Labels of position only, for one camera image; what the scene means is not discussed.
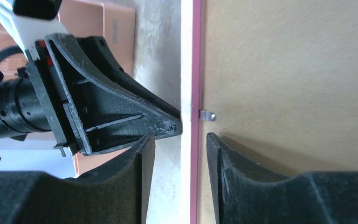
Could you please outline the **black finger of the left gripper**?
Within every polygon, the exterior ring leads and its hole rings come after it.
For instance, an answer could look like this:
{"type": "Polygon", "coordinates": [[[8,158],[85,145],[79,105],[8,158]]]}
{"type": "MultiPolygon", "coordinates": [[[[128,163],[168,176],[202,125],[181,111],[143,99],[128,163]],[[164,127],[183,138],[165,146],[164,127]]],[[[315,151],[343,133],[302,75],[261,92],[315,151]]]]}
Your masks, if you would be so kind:
{"type": "Polygon", "coordinates": [[[143,98],[162,111],[180,119],[180,110],[173,107],[157,95],[146,89],[127,74],[101,36],[77,38],[77,42],[91,62],[111,81],[129,92],[143,98]]]}

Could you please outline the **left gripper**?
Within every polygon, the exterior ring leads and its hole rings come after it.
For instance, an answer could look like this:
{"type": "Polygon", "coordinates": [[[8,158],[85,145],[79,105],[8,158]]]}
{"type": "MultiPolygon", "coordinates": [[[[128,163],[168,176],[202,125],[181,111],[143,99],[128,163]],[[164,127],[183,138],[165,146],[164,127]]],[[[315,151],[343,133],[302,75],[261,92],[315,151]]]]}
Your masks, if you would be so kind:
{"type": "MultiPolygon", "coordinates": [[[[63,156],[92,156],[131,147],[148,134],[182,134],[180,119],[108,79],[77,37],[51,34],[36,50],[40,58],[20,67],[16,78],[4,80],[0,70],[0,139],[52,132],[63,156]]],[[[20,51],[1,49],[0,63],[20,51]]]]}

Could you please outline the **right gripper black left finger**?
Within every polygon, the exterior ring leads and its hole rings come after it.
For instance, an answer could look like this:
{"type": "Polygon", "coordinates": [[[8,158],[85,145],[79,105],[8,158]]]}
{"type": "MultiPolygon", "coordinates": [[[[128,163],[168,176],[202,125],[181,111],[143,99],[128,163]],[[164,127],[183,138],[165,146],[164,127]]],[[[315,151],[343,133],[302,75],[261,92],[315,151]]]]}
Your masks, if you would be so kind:
{"type": "Polygon", "coordinates": [[[78,178],[0,172],[0,224],[144,224],[154,161],[148,134],[78,178]]]}

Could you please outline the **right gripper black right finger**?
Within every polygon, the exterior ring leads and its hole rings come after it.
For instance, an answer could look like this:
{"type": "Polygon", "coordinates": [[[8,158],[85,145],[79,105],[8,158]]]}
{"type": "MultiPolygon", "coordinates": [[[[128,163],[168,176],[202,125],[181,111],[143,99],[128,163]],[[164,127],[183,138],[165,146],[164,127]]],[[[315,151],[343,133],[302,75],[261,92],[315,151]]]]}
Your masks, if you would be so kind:
{"type": "Polygon", "coordinates": [[[275,173],[215,133],[206,140],[219,224],[358,224],[358,172],[275,173]]]}

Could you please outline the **brown cardboard backing board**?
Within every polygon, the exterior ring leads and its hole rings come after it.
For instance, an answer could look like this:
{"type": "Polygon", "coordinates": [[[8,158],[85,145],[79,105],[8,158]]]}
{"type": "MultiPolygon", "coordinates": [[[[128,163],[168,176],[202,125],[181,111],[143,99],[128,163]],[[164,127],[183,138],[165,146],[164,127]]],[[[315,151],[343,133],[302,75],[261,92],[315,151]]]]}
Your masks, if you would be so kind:
{"type": "Polygon", "coordinates": [[[215,223],[206,134],[283,175],[358,170],[358,0],[206,0],[198,223],[215,223]]]}

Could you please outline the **pink wooden photo frame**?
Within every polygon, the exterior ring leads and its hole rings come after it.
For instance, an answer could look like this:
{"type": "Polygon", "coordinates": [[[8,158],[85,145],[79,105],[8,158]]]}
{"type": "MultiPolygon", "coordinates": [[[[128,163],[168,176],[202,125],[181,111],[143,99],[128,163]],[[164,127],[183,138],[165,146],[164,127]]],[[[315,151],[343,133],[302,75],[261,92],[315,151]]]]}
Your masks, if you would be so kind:
{"type": "Polygon", "coordinates": [[[200,89],[204,1],[181,2],[181,217],[198,222],[200,89]]]}

